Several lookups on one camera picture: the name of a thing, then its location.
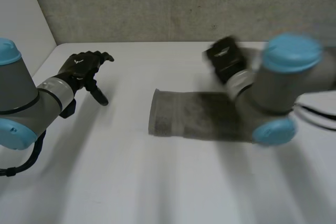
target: white table surface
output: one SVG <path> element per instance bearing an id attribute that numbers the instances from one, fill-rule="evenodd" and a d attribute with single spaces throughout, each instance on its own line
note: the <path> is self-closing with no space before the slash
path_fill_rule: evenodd
<path id="1" fill-rule="evenodd" d="M 335 133 L 297 120 L 295 139 L 269 148 L 148 135 L 156 88 L 221 89 L 202 61 L 208 45 L 58 46 L 35 74 L 36 84 L 72 53 L 107 51 L 115 62 L 106 62 L 96 79 L 110 104 L 100 106 L 85 90 L 76 94 L 76 113 L 48 128 L 37 163 L 0 178 L 0 223 L 336 223 Z M 336 113 L 334 92 L 300 100 Z M 21 164 L 30 151 L 0 149 L 1 167 Z"/>

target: gray wall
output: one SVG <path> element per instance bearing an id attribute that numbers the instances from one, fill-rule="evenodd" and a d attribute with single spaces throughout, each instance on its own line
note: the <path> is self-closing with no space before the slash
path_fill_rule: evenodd
<path id="1" fill-rule="evenodd" d="M 336 22 L 336 0 L 38 0 L 58 44 L 267 40 Z"/>

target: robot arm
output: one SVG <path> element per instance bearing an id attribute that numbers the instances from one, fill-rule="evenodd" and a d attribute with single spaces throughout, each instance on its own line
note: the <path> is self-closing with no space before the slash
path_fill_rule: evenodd
<path id="1" fill-rule="evenodd" d="M 57 116 L 67 118 L 75 112 L 75 94 L 84 87 L 107 105 L 93 79 L 107 60 L 114 61 L 106 52 L 71 55 L 56 76 L 35 87 L 15 44 L 0 39 L 0 145 L 23 150 L 43 138 Z"/>
<path id="2" fill-rule="evenodd" d="M 289 142 L 297 131 L 289 116 L 297 98 L 336 89 L 336 58 L 307 37 L 283 34 L 269 41 L 257 73 L 248 69 L 232 37 L 216 42 L 206 55 L 227 84 L 244 137 L 257 143 Z"/>

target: light blue joint cap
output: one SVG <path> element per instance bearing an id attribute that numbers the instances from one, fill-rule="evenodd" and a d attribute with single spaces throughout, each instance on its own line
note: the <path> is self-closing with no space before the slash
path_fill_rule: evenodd
<path id="1" fill-rule="evenodd" d="M 37 135 L 28 127 L 0 118 L 0 145 L 13 150 L 24 150 L 36 140 Z"/>
<path id="2" fill-rule="evenodd" d="M 0 66 L 11 64 L 21 59 L 21 53 L 10 39 L 0 38 Z"/>
<path id="3" fill-rule="evenodd" d="M 281 34 L 268 42 L 262 56 L 262 65 L 268 70 L 297 73 L 312 68 L 321 61 L 322 47 L 309 37 Z"/>
<path id="4" fill-rule="evenodd" d="M 253 131 L 253 138 L 257 143 L 266 145 L 286 144 L 296 134 L 296 124 L 291 118 L 271 121 Z"/>

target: black wire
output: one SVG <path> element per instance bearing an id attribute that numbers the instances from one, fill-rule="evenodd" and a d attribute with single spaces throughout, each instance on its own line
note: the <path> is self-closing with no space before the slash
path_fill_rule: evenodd
<path id="1" fill-rule="evenodd" d="M 323 118 L 327 118 L 329 120 L 332 120 L 332 121 L 336 121 L 336 115 L 332 115 L 332 114 L 326 114 L 324 112 L 320 112 L 316 109 L 313 109 L 312 107 L 309 107 L 309 106 L 306 106 L 304 104 L 301 104 L 301 103 L 297 103 L 295 104 L 295 106 L 299 107 L 299 108 L 302 108 L 310 113 L 313 113 L 313 114 L 316 114 L 316 115 L 319 115 Z M 328 131 L 336 131 L 336 128 L 331 128 L 331 127 L 328 127 L 328 126 L 325 126 L 325 125 L 322 125 L 322 124 L 319 124 L 317 122 L 314 122 L 313 120 L 307 118 L 306 116 L 304 116 L 302 113 L 298 113 L 297 110 L 293 110 L 294 113 L 300 118 L 302 119 L 303 121 L 305 121 L 306 123 L 309 123 L 315 127 L 318 127 L 318 128 L 321 128 L 321 129 L 324 129 L 324 130 L 328 130 Z"/>
<path id="2" fill-rule="evenodd" d="M 11 167 L 8 169 L 0 169 L 0 176 L 12 177 L 12 176 L 15 176 L 17 173 L 21 173 L 31 168 L 32 165 L 34 165 L 35 162 L 37 161 L 38 156 L 40 155 L 40 152 L 43 146 L 43 139 L 45 136 L 46 136 L 46 131 L 43 132 L 41 136 L 36 140 L 33 151 L 29 159 L 23 165 L 20 165 L 18 167 Z"/>
<path id="3" fill-rule="evenodd" d="M 315 108 L 312 108 L 312 107 L 309 107 L 305 104 L 301 104 L 301 103 L 296 103 L 296 106 L 299 106 L 301 108 L 303 108 L 304 110 L 310 112 L 310 113 L 313 113 L 313 114 L 316 114 L 316 115 L 319 115 L 323 118 L 327 118 L 329 120 L 333 120 L 333 121 L 336 121 L 336 115 L 332 115 L 332 114 L 326 114 L 324 112 L 321 112 Z"/>

